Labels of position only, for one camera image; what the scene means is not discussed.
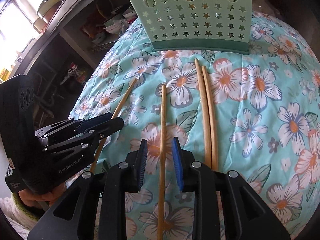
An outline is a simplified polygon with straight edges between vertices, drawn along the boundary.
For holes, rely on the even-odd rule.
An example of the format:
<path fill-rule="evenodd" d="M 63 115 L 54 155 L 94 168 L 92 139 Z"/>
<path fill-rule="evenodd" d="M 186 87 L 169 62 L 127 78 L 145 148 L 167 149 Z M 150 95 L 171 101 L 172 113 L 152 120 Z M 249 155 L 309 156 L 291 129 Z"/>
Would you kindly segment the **person's left hand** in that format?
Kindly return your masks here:
<path fill-rule="evenodd" d="M 62 196 L 66 189 L 66 184 L 62 183 L 46 194 L 36 194 L 30 189 L 24 189 L 20 191 L 18 195 L 26 206 L 40 208 L 39 202 L 48 202 L 49 206 L 52 206 L 55 201 Z"/>

